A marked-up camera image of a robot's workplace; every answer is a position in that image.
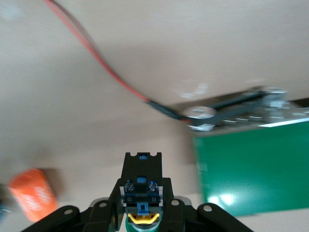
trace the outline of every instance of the black object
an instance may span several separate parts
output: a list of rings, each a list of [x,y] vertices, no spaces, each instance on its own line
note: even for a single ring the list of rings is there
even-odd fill
[[[114,232],[120,229],[125,211],[139,213],[146,208],[148,213],[160,213],[160,221],[155,222],[160,223],[159,232],[253,232],[217,205],[206,203],[195,210],[174,199],[170,178],[162,177],[161,153],[126,153],[121,178],[109,199],[84,212],[64,206],[23,232]]]

